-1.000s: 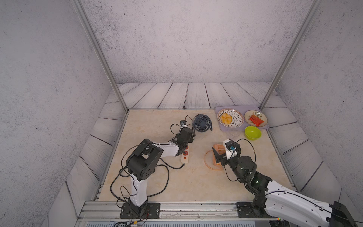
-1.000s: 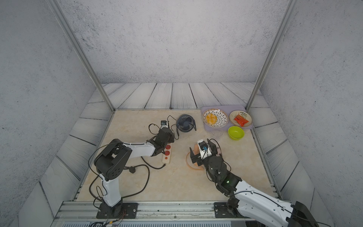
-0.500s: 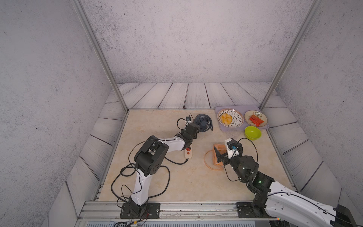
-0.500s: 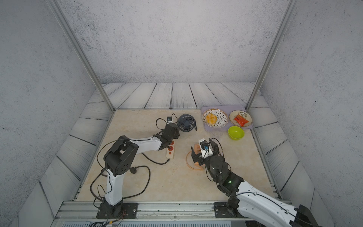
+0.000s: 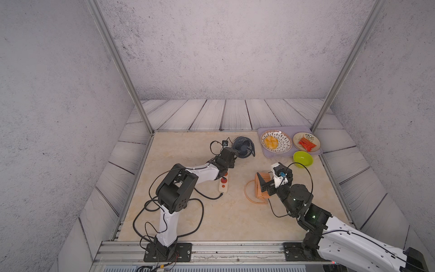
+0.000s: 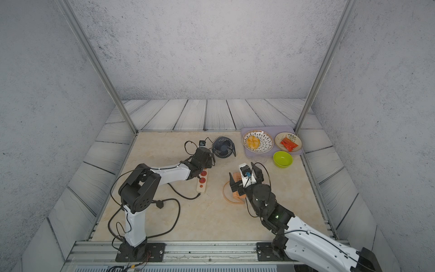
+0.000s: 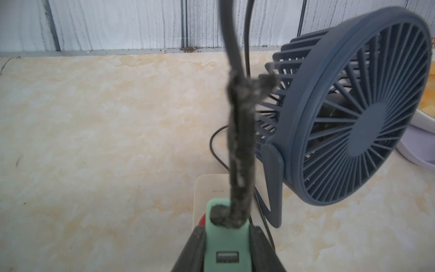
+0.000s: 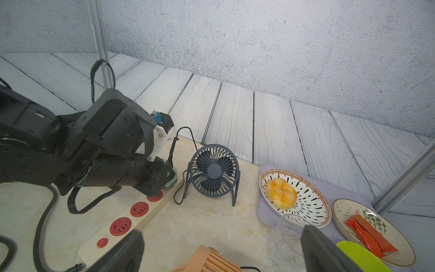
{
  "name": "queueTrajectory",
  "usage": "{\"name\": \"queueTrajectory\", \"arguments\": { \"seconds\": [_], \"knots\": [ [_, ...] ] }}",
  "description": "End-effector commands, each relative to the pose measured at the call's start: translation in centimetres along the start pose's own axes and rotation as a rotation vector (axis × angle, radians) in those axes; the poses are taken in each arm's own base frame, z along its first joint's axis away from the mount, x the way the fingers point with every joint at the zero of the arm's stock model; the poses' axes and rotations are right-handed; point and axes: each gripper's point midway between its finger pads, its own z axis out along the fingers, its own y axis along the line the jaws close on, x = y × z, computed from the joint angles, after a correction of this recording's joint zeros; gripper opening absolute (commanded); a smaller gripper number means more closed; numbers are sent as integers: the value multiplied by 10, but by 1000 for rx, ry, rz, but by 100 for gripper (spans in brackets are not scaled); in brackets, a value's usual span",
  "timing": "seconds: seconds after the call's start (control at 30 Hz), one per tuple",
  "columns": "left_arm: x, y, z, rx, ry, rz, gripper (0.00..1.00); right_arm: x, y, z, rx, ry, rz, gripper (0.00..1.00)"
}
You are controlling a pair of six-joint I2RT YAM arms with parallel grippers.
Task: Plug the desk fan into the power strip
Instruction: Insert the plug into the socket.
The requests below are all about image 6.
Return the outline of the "orange desk fan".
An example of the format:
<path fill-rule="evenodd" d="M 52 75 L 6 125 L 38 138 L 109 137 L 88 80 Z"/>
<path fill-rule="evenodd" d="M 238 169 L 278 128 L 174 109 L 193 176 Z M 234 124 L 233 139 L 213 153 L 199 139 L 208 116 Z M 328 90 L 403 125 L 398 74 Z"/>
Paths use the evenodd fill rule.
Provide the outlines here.
<path fill-rule="evenodd" d="M 233 179 L 234 179 L 235 182 L 242 181 L 242 177 L 241 177 L 241 174 L 240 174 L 240 173 L 234 172 L 234 173 L 232 173 L 232 177 L 233 177 Z M 246 196 L 242 196 L 242 197 L 241 197 L 241 196 L 239 195 L 238 191 L 232 193 L 232 199 L 229 199 L 229 198 L 227 197 L 227 195 L 226 195 L 226 193 L 225 193 L 225 188 L 226 188 L 229 184 L 230 184 L 230 181 L 227 181 L 227 182 L 224 184 L 224 186 L 223 186 L 223 189 L 222 189 L 222 195 L 223 195 L 223 198 L 224 198 L 228 203 L 233 204 L 233 205 L 243 205 L 243 204 L 246 204 L 246 201 L 245 201 L 245 200 L 246 200 Z"/>

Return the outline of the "beige power strip red sockets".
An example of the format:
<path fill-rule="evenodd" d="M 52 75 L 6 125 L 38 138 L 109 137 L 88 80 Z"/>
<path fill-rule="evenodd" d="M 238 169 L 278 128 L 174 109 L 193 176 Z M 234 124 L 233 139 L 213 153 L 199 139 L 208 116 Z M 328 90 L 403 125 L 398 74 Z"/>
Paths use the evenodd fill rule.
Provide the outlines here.
<path fill-rule="evenodd" d="M 198 183 L 197 183 L 198 193 L 204 193 L 206 191 L 207 179 L 208 179 L 208 169 L 205 169 L 198 175 Z"/>

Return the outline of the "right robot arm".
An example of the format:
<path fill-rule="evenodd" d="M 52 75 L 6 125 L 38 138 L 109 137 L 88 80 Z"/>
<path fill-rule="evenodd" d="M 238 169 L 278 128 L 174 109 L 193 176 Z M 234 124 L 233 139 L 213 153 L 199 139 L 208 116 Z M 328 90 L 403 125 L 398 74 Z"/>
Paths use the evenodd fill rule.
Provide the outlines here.
<path fill-rule="evenodd" d="M 346 246 L 309 226 L 293 212 L 278 204 L 271 185 L 265 184 L 266 168 L 261 163 L 240 164 L 240 181 L 230 177 L 234 193 L 246 198 L 252 216 L 275 238 L 270 244 L 273 255 L 300 261 L 319 272 L 380 272 L 376 255 L 367 248 Z"/>

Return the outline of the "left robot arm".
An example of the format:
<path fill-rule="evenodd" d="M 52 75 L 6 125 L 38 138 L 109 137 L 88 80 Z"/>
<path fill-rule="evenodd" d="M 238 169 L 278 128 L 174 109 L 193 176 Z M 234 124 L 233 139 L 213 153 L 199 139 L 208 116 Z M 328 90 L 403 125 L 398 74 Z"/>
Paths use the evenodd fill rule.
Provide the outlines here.
<path fill-rule="evenodd" d="M 213 162 L 213 153 L 208 148 L 198 147 L 194 155 L 177 165 L 163 168 L 138 165 L 118 190 L 126 216 L 126 243 L 136 248 L 146 241 L 146 209 L 160 185 L 198 177 L 203 170 L 211 168 Z"/>

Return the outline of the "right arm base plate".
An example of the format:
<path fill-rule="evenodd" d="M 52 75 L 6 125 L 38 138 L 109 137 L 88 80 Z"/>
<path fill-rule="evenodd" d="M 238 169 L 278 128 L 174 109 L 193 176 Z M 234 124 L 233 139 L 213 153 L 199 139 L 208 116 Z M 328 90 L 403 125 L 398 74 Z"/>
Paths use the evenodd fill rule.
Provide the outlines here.
<path fill-rule="evenodd" d="M 272 245 L 272 242 L 259 242 L 256 244 L 257 260 L 259 262 L 286 262 L 291 259 L 285 254 L 283 249 Z"/>

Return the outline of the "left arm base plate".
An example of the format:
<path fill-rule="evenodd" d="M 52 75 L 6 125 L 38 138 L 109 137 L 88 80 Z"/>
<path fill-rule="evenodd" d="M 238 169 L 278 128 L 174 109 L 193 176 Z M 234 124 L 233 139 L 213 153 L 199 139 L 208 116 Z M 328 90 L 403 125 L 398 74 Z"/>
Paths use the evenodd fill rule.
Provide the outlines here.
<path fill-rule="evenodd" d="M 137 247 L 123 242 L 117 252 L 115 262 L 163 262 L 166 243 L 143 243 Z"/>

